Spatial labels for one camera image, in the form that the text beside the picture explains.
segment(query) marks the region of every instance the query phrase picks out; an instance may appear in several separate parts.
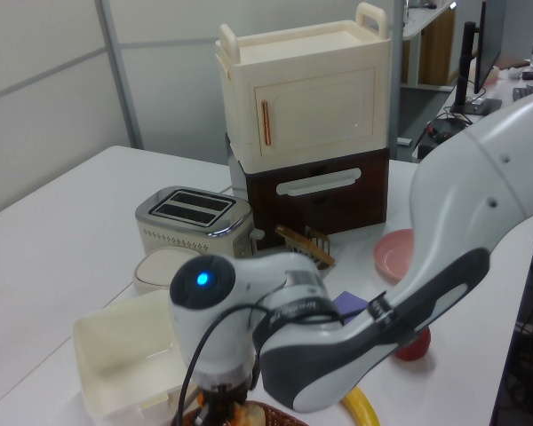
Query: pink plate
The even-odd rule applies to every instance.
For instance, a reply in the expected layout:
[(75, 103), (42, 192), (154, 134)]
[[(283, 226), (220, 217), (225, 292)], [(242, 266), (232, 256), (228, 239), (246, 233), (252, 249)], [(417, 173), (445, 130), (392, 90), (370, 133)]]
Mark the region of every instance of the pink plate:
[(373, 249), (375, 266), (387, 277), (400, 281), (412, 259), (412, 229), (384, 235)]

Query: black stand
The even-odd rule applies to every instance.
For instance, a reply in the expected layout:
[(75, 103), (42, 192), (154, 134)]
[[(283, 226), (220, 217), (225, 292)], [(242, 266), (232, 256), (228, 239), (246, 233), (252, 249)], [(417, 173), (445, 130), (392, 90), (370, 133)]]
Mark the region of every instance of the black stand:
[(466, 22), (462, 37), (462, 50), (458, 63), (458, 79), (456, 80), (456, 96), (450, 108), (452, 114), (488, 115), (501, 107), (500, 99), (484, 99), (482, 102), (466, 101), (465, 94), (470, 78), (470, 62), (472, 62), (473, 36), (476, 33), (476, 24)]

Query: white wall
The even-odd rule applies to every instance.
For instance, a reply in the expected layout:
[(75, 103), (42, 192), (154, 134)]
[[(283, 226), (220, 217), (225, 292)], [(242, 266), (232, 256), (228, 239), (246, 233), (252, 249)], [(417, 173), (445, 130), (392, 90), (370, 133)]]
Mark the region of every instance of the white wall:
[(0, 1), (0, 210), (128, 139), (93, 0)]
[(530, 59), (533, 47), (533, 0), (507, 0), (502, 51)]
[(147, 150), (227, 164), (219, 25), (246, 36), (354, 20), (359, 0), (106, 0)]

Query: brown drawer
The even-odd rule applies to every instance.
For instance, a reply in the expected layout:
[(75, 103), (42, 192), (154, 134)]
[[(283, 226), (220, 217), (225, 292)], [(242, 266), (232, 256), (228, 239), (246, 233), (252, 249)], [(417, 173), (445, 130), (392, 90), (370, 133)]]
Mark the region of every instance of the brown drawer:
[[(233, 162), (230, 166), (234, 177)], [(284, 243), (274, 232), (277, 224), (298, 233), (310, 226), (330, 234), (385, 222), (388, 166), (386, 148), (252, 175), (243, 173), (255, 227), (266, 234), (259, 249)], [(361, 176), (351, 185), (296, 196), (276, 191), (285, 182), (354, 169), (359, 169)]]

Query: yellow banana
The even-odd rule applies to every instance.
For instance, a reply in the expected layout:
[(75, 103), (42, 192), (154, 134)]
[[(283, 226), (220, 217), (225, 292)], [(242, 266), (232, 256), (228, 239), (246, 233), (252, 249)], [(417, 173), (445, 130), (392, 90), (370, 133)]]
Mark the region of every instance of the yellow banana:
[(357, 426), (379, 426), (379, 419), (373, 411), (369, 400), (356, 386), (340, 401)]

